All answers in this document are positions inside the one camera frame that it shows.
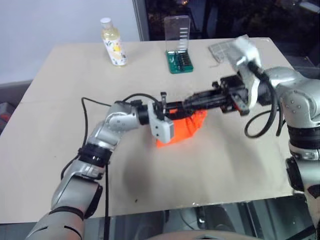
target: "metal frame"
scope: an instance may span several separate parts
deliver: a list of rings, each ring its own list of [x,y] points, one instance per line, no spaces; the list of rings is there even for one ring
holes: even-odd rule
[[[245,235],[264,239],[259,217],[253,202],[240,202],[237,203],[237,206],[240,212]]]
[[[145,0],[132,0],[140,41],[149,41],[149,25]]]

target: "wall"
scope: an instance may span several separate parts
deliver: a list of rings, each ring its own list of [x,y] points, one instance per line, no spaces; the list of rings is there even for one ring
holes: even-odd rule
[[[32,80],[57,44],[100,42],[102,17],[140,40],[132,0],[0,0],[0,84]]]

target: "screwdriver bit set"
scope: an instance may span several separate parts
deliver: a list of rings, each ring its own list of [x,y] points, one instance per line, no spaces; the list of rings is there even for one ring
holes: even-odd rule
[[[164,18],[166,57],[172,74],[190,73],[194,70],[188,53],[190,35],[189,16]]]

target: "bottle cap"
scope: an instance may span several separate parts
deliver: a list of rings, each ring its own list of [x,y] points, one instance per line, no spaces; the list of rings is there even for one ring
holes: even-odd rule
[[[104,17],[100,19],[100,23],[104,29],[112,28],[112,21],[110,17]]]

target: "clear plastic lid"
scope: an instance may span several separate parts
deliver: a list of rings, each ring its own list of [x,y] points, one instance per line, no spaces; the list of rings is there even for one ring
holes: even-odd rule
[[[188,50],[190,18],[187,15],[164,18],[166,51],[185,52]]]
[[[112,25],[112,20],[110,17],[104,17],[104,18],[101,18],[100,19],[100,23],[101,23],[101,26],[104,28],[104,29],[110,29],[113,27]]]

